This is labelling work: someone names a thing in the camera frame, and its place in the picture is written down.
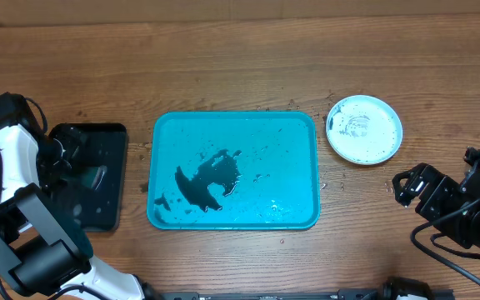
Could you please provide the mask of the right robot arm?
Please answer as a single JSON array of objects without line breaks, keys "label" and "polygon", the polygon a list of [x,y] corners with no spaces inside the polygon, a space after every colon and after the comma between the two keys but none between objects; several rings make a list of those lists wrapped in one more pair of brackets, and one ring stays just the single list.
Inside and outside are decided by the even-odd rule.
[{"label": "right robot arm", "polygon": [[480,287],[479,277],[417,239],[421,231],[435,228],[437,233],[430,237],[434,247],[460,258],[480,260],[480,149],[469,147],[463,160],[469,169],[461,182],[422,162],[394,175],[392,185],[396,202],[406,208],[417,198],[415,212],[426,220],[412,230],[412,244]]}]

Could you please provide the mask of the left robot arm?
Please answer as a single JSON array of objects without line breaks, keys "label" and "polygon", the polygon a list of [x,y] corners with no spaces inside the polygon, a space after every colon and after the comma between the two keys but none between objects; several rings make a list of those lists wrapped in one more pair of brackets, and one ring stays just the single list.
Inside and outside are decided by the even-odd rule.
[{"label": "left robot arm", "polygon": [[118,227],[128,150],[120,123],[49,127],[36,102],[0,95],[0,294],[156,299],[98,258],[88,232]]}]

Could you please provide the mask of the light blue round plate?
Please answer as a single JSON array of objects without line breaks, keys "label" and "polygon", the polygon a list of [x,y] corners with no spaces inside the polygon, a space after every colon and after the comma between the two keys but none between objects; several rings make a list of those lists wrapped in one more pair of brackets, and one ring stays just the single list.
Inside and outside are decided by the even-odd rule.
[{"label": "light blue round plate", "polygon": [[390,159],[403,142],[403,125],[379,98],[353,95],[327,114],[326,136],[332,149],[350,163],[376,165]]}]

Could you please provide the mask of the dark green sponge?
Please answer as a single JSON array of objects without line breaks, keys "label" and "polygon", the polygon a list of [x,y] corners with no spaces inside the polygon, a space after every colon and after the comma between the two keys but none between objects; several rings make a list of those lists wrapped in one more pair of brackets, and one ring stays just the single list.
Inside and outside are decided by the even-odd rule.
[{"label": "dark green sponge", "polygon": [[88,189],[97,190],[108,168],[105,165],[85,167],[79,173],[79,182]]}]

